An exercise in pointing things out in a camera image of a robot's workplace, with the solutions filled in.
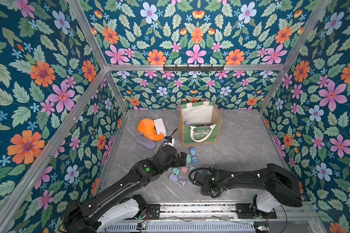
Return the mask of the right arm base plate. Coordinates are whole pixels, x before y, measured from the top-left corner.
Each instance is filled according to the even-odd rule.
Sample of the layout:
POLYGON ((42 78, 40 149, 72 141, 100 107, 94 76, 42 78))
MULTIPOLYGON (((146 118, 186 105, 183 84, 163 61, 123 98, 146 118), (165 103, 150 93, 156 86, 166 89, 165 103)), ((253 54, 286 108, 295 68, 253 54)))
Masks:
POLYGON ((274 210, 268 213, 262 212, 252 208, 252 204, 249 203, 237 203, 235 207, 239 219, 277 219, 274 210))

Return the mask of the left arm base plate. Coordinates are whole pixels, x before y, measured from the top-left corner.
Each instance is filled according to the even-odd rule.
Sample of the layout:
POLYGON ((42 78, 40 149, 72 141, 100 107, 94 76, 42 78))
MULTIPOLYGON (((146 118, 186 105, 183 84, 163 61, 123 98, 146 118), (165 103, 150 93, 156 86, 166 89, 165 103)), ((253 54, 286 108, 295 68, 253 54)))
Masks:
POLYGON ((138 213, 136 216, 126 218, 125 220, 158 220, 160 216, 161 205, 158 203, 150 203, 145 211, 138 213))

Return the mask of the blue hourglass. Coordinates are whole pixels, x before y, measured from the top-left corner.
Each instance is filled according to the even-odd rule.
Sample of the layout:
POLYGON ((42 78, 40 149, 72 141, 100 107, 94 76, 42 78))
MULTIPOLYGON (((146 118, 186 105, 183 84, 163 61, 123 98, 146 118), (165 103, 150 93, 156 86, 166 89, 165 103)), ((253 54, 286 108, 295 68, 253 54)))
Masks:
POLYGON ((189 149, 191 156, 196 156, 196 148, 192 147, 189 149))

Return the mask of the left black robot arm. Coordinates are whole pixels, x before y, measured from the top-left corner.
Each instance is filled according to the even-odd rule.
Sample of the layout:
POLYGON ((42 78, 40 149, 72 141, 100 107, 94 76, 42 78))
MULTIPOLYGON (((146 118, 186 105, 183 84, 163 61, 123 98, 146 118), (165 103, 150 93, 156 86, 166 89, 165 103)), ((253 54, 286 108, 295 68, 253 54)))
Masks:
POLYGON ((68 203, 64 211, 66 233, 98 233, 106 227, 128 218, 147 218, 148 204, 142 195, 126 196, 157 180, 170 168, 186 165, 184 152, 169 145, 151 158, 137 162, 129 173, 101 193, 79 202, 68 203))

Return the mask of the green canvas Christmas bag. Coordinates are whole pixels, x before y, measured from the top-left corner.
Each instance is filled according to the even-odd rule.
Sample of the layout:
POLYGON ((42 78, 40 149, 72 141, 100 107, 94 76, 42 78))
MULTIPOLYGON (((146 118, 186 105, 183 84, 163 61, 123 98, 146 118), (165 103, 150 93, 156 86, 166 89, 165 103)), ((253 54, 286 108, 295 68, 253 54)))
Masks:
POLYGON ((187 103, 179 108, 178 132, 183 146, 216 143, 221 125, 221 113, 214 102, 187 103))

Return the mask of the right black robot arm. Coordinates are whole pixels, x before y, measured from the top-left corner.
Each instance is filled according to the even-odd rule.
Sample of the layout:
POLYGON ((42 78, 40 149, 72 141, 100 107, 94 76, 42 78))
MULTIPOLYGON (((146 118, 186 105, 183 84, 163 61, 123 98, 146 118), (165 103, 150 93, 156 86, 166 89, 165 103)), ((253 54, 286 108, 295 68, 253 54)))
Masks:
POLYGON ((276 207, 285 205, 303 206, 298 176, 276 165, 254 171, 227 171, 214 168, 196 168, 189 172, 190 182, 200 187, 201 195, 213 199, 232 189, 256 189, 263 193, 253 196, 247 210, 237 214, 253 218, 266 218, 276 207))

